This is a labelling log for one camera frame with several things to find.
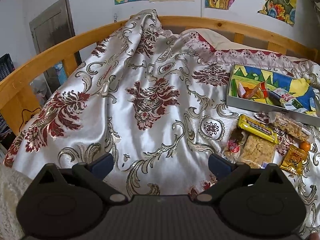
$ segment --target wooden headboard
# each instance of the wooden headboard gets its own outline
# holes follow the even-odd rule
[[[262,30],[256,27],[235,22],[186,16],[160,16],[164,27],[207,28],[216,31],[234,33],[234,42],[243,44],[244,37],[249,36],[268,43],[267,50],[286,54],[288,50],[296,52],[304,58],[320,62],[320,53],[286,37]],[[0,82],[0,113],[17,135],[24,124],[40,111],[39,103],[33,94],[29,83],[59,61],[63,62],[67,76],[77,68],[74,53],[102,41],[126,21],[116,22],[100,28],[76,35],[64,42],[35,56],[32,60],[20,66]]]

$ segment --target white wall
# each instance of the white wall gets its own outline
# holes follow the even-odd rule
[[[0,0],[0,57],[10,54],[15,68],[32,54],[22,14],[22,0]]]
[[[30,34],[29,22],[56,1],[58,0],[22,0],[23,20],[29,44],[29,48],[19,45],[19,49],[24,51],[22,52],[23,54],[30,52],[32,55],[36,54]],[[76,34],[112,23],[115,13],[118,15],[118,20],[127,19],[130,15],[147,8],[155,8],[159,15],[200,16],[201,8],[201,0],[195,0],[195,2],[137,1],[121,5],[114,5],[114,0],[69,0],[69,2]],[[262,9],[263,4],[264,0],[236,0],[229,10],[206,8],[204,16],[256,26],[286,36],[303,45],[320,49],[320,41],[318,39],[320,37],[320,29],[309,0],[297,1],[294,26],[258,14],[257,11]],[[9,8],[8,10],[12,10],[11,5],[7,4],[6,6]],[[80,52],[82,60],[86,59],[93,47],[83,49]]]

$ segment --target silver floral blanket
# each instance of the silver floral blanket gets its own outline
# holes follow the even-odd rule
[[[4,165],[34,178],[45,163],[70,168],[111,153],[106,183],[134,194],[196,194],[216,182],[208,169],[240,114],[225,104],[230,70],[246,64],[319,87],[319,65],[234,44],[210,30],[164,30],[154,10],[131,18],[106,38],[31,119]],[[303,176],[285,173],[306,204],[302,235],[320,224],[317,184],[320,131]],[[280,138],[275,162],[293,139]]]

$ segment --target black plastic crate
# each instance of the black plastic crate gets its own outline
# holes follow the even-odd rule
[[[9,54],[5,54],[0,58],[0,81],[14,71],[14,66]],[[0,115],[0,133],[7,127],[7,123]]]

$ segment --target yellow snack wrapper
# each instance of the yellow snack wrapper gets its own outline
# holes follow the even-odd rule
[[[302,162],[305,161],[307,157],[307,152],[291,144],[280,168],[295,175],[302,175]]]
[[[247,117],[244,114],[241,114],[238,126],[243,130],[253,133],[265,140],[279,144],[278,135],[273,130],[271,130],[269,127],[266,127],[263,123]]]

